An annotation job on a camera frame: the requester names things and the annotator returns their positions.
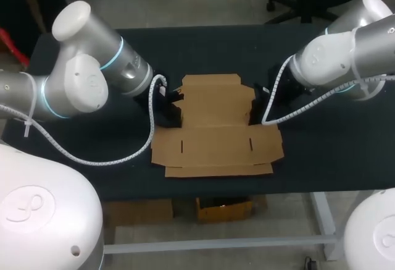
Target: white cable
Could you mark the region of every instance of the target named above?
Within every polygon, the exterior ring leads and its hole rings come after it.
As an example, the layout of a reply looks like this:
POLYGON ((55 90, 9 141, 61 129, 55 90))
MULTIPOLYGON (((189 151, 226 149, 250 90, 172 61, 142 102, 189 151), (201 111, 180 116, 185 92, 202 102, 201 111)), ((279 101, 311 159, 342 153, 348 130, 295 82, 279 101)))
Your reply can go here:
POLYGON ((22 72, 22 71, 19 72, 19 73, 20 74, 25 74, 29 78, 29 80, 31 82, 31 87, 32 87, 33 98, 31 99, 28 119, 25 120, 25 126, 26 127, 25 127, 25 135, 24 136, 28 137, 29 136, 30 126, 31 126, 32 120, 33 120, 33 114, 35 112, 36 104, 37 104, 37 84, 36 84, 35 79, 30 74, 27 74, 26 72, 22 72))
MULTIPOLYGON (((155 85, 156 82, 158 80, 162 81, 163 86, 167 86, 167 81, 166 78, 163 75, 156 75, 151 82, 151 86, 149 87, 149 94, 148 94, 148 111, 149 111, 149 123, 151 125, 151 129, 149 131, 149 136, 147 141, 145 142, 145 144, 134 154, 131 154, 130 156, 127 156, 123 159, 119 159, 119 160, 115 160, 115 161, 109 161, 109 162, 91 162, 91 161, 85 161, 82 159, 79 159, 75 156, 73 156, 72 154, 70 154, 68 151, 66 151, 63 147, 60 146, 60 144, 58 144, 58 142, 55 141, 55 139, 53 139, 53 137, 39 124, 37 123, 35 120, 31 120, 31 124, 37 128, 37 130, 39 130, 41 132, 41 134, 44 135, 44 137, 58 150, 60 151, 62 154, 64 154, 66 157, 68 157, 69 159, 80 163, 80 164, 84 164, 84 165, 89 165, 89 166, 110 166, 110 165, 116 165, 116 164, 120 164, 126 161, 129 161, 135 157, 137 157, 139 154, 141 154, 151 143, 152 138, 154 137, 154 131, 155 131, 155 123, 154 123, 154 108, 153 108, 153 99, 154 99, 154 89, 155 89, 155 85)), ((5 111, 9 114, 12 114, 16 117, 19 117, 21 119, 24 120, 29 120, 29 116, 27 116, 26 114, 17 111, 15 109, 9 108, 8 106, 4 106, 0 104, 0 110, 5 111)))
POLYGON ((281 79, 281 76, 283 75, 283 71, 284 71, 285 67, 288 65, 288 62, 292 59, 293 56, 294 55, 288 57, 284 61, 283 65, 280 67, 280 70, 278 71, 277 77, 276 77, 276 79, 274 81, 272 94, 270 94, 270 99, 269 99, 269 102, 267 103, 267 107, 266 107, 266 111, 265 111, 264 117, 262 118, 262 124, 263 125, 268 125, 268 124, 265 124, 265 123, 267 123, 266 122, 267 116, 269 115, 270 109, 272 108, 272 104, 273 104, 273 101, 274 101, 274 97, 276 96, 278 83, 280 82, 280 79, 281 79))
MULTIPOLYGON (((280 68, 280 71, 278 72, 278 75, 277 75, 276 80, 275 80, 275 84, 273 86, 272 94, 270 95, 270 99, 269 99, 269 102, 267 104, 264 117, 262 119, 262 124, 263 125, 279 124, 279 123, 285 122, 286 120, 292 119, 293 117, 296 117, 296 116, 300 115, 301 113, 305 112, 306 110, 312 108, 313 106, 317 105, 318 103, 320 103, 320 102, 324 101, 325 99, 329 98, 333 94, 336 94, 337 92, 342 91, 345 88, 348 88, 348 87, 350 87, 352 85, 355 85, 356 83, 360 83, 360 80, 352 80, 350 82, 344 83, 344 84, 342 84, 340 86, 337 86, 336 88, 326 92, 321 97, 318 97, 316 100, 314 100, 313 102, 310 102, 309 104, 301 107, 297 111, 294 111, 294 112, 292 112, 290 114, 287 114, 286 116, 284 116, 284 117, 282 117, 280 119, 266 121, 267 120, 267 116, 269 115, 270 109, 272 108, 274 97, 275 97, 276 91, 277 91, 278 82, 280 81, 281 75, 283 74, 283 71, 284 71, 285 67, 287 66, 287 64, 288 64, 288 62, 289 62, 289 60, 291 58, 292 58, 292 56, 287 58, 287 60, 285 60, 284 64, 280 68)), ((379 82, 379 81, 383 81, 383 80, 395 81, 395 76, 392 76, 392 75, 391 76, 389 76, 389 75, 379 75, 379 76, 376 76, 376 77, 361 78, 361 81, 363 81, 364 83, 379 82)))

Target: black table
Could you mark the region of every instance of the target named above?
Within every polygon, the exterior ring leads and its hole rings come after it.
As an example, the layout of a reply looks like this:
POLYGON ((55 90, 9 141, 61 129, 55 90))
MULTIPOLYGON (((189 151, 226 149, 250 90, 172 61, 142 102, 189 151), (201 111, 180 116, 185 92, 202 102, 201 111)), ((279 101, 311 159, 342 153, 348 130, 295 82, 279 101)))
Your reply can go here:
MULTIPOLYGON (((193 27, 120 30, 154 68, 170 76, 171 87, 185 74, 238 73, 245 85, 267 82, 266 71, 308 43, 321 30, 312 25, 193 27)), ((28 72, 50 73, 58 47, 40 38, 28 72)), ((296 109, 312 97, 301 98, 296 109)), ((3 140, 30 154, 61 162, 81 172, 101 200, 261 193, 375 190, 395 186, 395 84, 372 100, 355 102, 336 95, 280 125, 285 157, 273 175, 200 179, 165 178, 151 164, 151 151, 117 166, 88 167, 69 161, 35 129, 23 138, 23 124, 10 120, 3 140)), ((91 161, 123 158, 140 148, 148 117, 130 99, 110 91, 98 112, 44 123, 75 156, 91 161)))

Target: robot logo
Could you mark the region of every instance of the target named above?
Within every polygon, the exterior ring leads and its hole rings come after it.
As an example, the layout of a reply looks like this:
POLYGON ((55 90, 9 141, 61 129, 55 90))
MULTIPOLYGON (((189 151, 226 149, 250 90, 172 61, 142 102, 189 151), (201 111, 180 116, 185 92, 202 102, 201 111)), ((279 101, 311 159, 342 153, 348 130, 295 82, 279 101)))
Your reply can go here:
POLYGON ((31 233, 51 220, 55 208, 55 199, 45 188, 20 187, 0 204, 0 224, 13 232, 31 233))

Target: metal table frame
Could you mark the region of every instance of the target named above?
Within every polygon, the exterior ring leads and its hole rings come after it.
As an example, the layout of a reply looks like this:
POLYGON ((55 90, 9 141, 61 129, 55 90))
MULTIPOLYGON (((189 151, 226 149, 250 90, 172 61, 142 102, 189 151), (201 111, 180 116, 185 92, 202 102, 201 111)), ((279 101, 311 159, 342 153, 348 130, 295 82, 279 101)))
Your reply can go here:
POLYGON ((347 220, 356 207, 368 198, 373 191, 360 191, 346 213, 341 225, 336 228, 325 192, 310 193, 315 215, 320 228, 320 235, 302 237, 270 237, 270 238, 234 238, 212 240, 188 240, 153 243, 132 243, 106 245, 105 255, 125 253, 147 253, 174 250, 203 250, 215 248, 246 248, 246 247, 280 247, 289 245, 323 244, 327 261, 336 261, 343 257, 343 235, 347 220))

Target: chair wheel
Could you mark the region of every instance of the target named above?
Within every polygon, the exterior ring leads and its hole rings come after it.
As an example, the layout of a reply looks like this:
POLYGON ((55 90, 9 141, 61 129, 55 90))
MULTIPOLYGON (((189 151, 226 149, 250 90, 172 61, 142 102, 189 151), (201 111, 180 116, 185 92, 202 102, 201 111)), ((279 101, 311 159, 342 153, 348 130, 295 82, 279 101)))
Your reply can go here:
POLYGON ((308 270, 318 270, 317 262, 316 261, 310 261, 307 264, 307 268, 308 268, 308 270))
POLYGON ((273 1, 269 1, 268 3, 266 3, 266 10, 268 12, 274 12, 275 9, 276 9, 276 6, 274 5, 273 1))

